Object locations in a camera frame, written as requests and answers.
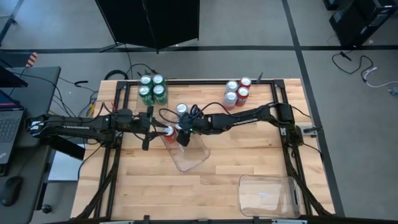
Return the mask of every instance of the can lid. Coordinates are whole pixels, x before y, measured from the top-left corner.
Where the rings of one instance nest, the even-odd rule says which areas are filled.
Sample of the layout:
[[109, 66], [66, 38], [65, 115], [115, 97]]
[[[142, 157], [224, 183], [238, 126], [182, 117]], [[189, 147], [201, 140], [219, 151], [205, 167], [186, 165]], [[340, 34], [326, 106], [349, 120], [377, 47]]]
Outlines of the can lid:
[[243, 77], [241, 79], [241, 82], [242, 82], [243, 85], [246, 85], [246, 86], [251, 85], [251, 79], [248, 78], [248, 77]]
[[154, 83], [159, 84], [163, 81], [163, 76], [162, 75], [155, 75], [154, 76]]
[[187, 109], [188, 109], [188, 107], [183, 103], [180, 103], [179, 105], [177, 105], [177, 111], [180, 113], [186, 112]]
[[229, 92], [229, 93], [226, 94], [226, 98], [227, 98], [228, 100], [235, 100], [237, 97], [238, 97], [238, 96], [236, 95], [235, 92]]
[[163, 132], [166, 132], [165, 136], [171, 136], [174, 133], [174, 128], [171, 126], [168, 126], [167, 128], [163, 129]]
[[230, 89], [236, 89], [236, 87], [238, 87], [238, 83], [234, 80], [229, 81], [226, 84]]
[[154, 87], [154, 93], [155, 94], [161, 94], [164, 92], [164, 87], [161, 85], [157, 85]]
[[146, 95], [149, 93], [149, 87], [148, 86], [142, 86], [138, 89], [139, 94]]
[[249, 95], [249, 90], [246, 87], [241, 87], [238, 89], [238, 93], [241, 96], [248, 96]]
[[150, 83], [150, 76], [148, 76], [148, 75], [142, 76], [142, 77], [141, 77], [141, 83], [142, 83], [142, 84], [148, 84], [148, 83]]

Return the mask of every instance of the laptop keyboard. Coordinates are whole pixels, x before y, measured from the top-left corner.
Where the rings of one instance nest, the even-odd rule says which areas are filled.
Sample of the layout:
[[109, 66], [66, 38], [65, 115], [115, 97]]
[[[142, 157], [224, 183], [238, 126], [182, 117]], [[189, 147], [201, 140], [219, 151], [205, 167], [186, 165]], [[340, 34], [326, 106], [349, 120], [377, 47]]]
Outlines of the laptop keyboard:
[[0, 142], [14, 139], [19, 125], [19, 118], [0, 118]]

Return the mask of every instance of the computer mouse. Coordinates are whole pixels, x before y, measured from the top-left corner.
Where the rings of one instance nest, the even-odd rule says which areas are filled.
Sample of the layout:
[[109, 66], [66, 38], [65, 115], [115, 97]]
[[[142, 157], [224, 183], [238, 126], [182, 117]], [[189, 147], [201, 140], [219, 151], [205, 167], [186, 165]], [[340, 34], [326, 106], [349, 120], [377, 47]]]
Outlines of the computer mouse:
[[19, 191], [21, 190], [22, 177], [15, 176], [10, 177], [6, 180], [6, 183], [1, 187], [0, 190], [0, 202], [5, 207], [10, 207], [14, 205], [19, 196]]

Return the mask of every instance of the laptop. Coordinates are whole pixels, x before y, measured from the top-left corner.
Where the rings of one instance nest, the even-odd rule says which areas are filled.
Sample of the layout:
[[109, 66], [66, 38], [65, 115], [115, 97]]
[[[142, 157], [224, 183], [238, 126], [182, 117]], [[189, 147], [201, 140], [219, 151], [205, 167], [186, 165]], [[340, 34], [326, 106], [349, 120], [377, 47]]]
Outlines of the laptop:
[[0, 165], [9, 161], [23, 117], [24, 108], [0, 90]]

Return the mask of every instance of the green soda can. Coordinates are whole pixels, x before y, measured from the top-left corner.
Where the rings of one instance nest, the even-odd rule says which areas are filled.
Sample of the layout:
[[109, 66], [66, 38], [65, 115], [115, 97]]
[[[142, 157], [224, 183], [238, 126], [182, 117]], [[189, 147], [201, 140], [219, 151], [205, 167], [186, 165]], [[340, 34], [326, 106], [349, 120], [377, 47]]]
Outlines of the green soda can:
[[155, 103], [154, 98], [152, 97], [152, 93], [150, 92], [150, 88], [148, 86], [140, 87], [138, 89], [138, 93], [142, 99], [142, 102], [144, 102], [145, 105], [152, 106]]
[[163, 86], [157, 85], [154, 87], [154, 98], [156, 102], [160, 105], [164, 105], [167, 103], [167, 94]]
[[164, 81], [163, 75], [157, 74], [152, 78], [154, 85], [161, 85], [163, 87], [166, 87], [166, 82]]
[[152, 82], [152, 79], [149, 75], [143, 75], [140, 79], [140, 82], [141, 86], [148, 86], [150, 90], [152, 89], [152, 87], [154, 87], [154, 83]]

